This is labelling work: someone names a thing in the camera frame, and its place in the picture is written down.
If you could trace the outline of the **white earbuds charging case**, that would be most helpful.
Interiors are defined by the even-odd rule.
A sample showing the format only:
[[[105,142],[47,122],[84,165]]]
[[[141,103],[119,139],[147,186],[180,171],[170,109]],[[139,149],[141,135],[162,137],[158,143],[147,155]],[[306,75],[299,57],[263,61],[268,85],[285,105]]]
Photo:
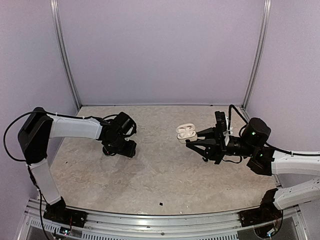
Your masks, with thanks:
[[[185,144],[187,140],[194,142],[198,138],[196,126],[192,123],[179,125],[176,128],[176,133],[177,139],[181,144]]]

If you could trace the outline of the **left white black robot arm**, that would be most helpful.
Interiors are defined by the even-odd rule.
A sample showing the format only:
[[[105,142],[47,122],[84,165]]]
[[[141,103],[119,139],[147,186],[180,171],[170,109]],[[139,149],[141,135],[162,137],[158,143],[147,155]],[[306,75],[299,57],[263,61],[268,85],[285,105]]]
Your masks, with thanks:
[[[107,156],[133,158],[137,144],[130,137],[137,132],[137,124],[126,113],[108,117],[76,117],[35,108],[18,132],[18,142],[27,164],[31,180],[46,200],[46,212],[63,223],[70,211],[60,195],[47,161],[49,140],[53,138],[83,138],[100,141]]]

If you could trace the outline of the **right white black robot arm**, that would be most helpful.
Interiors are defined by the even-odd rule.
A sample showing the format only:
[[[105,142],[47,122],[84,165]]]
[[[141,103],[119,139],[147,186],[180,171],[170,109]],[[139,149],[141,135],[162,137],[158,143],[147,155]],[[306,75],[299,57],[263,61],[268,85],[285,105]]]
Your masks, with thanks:
[[[176,128],[177,139],[199,155],[205,162],[216,165],[226,156],[248,158],[247,166],[257,175],[298,174],[313,179],[287,188],[268,190],[256,210],[256,218],[266,222],[277,210],[318,200],[320,198],[319,152],[294,152],[276,148],[267,143],[271,129],[260,118],[245,123],[238,136],[231,130],[231,120],[223,111],[215,112],[214,127],[196,131],[192,123]]]

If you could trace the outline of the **front aluminium rail frame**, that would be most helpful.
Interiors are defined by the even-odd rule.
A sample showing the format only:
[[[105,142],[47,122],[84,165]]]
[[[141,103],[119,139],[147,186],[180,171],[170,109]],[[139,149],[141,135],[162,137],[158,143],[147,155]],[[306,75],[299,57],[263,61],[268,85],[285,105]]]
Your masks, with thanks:
[[[199,157],[57,156],[50,172],[67,205],[133,216],[140,228],[158,232],[256,207],[276,185],[234,157],[214,164]]]

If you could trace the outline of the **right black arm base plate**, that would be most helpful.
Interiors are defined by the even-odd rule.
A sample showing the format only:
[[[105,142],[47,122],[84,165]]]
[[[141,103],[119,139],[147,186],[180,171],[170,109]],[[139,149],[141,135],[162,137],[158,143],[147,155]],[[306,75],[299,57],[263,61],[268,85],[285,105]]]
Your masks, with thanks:
[[[259,225],[282,218],[283,210],[277,209],[274,205],[275,194],[278,190],[278,188],[268,190],[264,194],[259,207],[240,211],[238,215],[241,226]]]

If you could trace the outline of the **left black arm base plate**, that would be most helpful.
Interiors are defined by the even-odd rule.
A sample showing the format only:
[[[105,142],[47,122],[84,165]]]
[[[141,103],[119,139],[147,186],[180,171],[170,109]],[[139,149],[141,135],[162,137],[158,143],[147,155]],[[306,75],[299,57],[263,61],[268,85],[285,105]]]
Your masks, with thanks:
[[[61,199],[54,204],[46,204],[43,217],[56,223],[70,227],[83,228],[87,220],[87,212],[71,209],[66,206],[65,200]]]

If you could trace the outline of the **right aluminium corner post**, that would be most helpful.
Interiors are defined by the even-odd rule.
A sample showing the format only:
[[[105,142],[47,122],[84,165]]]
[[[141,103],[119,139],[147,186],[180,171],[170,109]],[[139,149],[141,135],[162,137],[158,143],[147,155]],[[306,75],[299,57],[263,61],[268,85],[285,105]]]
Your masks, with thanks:
[[[248,85],[247,85],[244,99],[243,99],[243,102],[241,105],[244,111],[246,111],[249,106],[250,98],[252,96],[252,93],[254,90],[254,85],[255,85],[255,82],[257,79],[261,59],[263,56],[263,50],[264,50],[264,45],[265,45],[265,41],[266,41],[266,36],[267,36],[267,32],[268,32],[268,25],[269,25],[269,20],[270,20],[271,8],[272,8],[272,1],[265,0],[264,5],[263,5],[260,30],[259,30],[259,34],[258,34],[257,47],[255,50],[255,55],[254,55],[254,59],[253,59],[253,65],[252,65],[252,68],[250,71]]]

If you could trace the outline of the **aluminium corner post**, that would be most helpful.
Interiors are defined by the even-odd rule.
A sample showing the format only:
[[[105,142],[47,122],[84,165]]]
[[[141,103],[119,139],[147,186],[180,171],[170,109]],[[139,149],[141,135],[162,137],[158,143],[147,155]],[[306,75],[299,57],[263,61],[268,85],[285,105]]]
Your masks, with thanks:
[[[248,85],[247,85],[244,99],[243,99],[243,102],[241,105],[244,111],[246,111],[249,106],[250,98],[252,96],[252,93],[254,90],[254,85],[255,85],[255,82],[257,79],[261,59],[263,56],[263,50],[264,50],[264,45],[265,45],[265,41],[266,41],[266,36],[267,36],[267,32],[268,32],[268,25],[269,25],[269,20],[270,20],[271,8],[272,8],[272,1],[265,0],[264,5],[263,5],[260,30],[259,30],[259,34],[258,34],[257,47],[255,50],[255,55],[254,55],[254,59],[253,59],[253,65],[252,65],[252,68],[250,71]]]
[[[50,2],[55,35],[57,38],[57,45],[60,52],[63,69],[66,75],[66,80],[70,88],[70,92],[71,92],[75,107],[77,110],[80,110],[82,107],[82,104],[81,104],[79,93],[73,78],[72,70],[70,67],[70,61],[68,58],[67,48],[64,41],[62,22],[61,22],[60,12],[59,12],[59,3],[57,0],[50,0],[49,2]]]

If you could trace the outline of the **left aluminium corner post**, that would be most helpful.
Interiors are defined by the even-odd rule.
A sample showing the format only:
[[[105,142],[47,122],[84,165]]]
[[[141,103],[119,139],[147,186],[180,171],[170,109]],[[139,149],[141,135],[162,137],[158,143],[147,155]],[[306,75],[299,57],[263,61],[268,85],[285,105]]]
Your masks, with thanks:
[[[57,0],[50,0],[49,2],[50,2],[55,35],[57,38],[57,45],[60,52],[63,69],[66,75],[66,80],[70,88],[70,92],[71,92],[75,107],[77,110],[80,110],[82,107],[82,104],[81,104],[79,93],[73,78],[72,70],[70,67],[70,61],[68,58],[67,48],[64,41],[62,22],[61,22],[60,12],[59,12],[59,3]]]

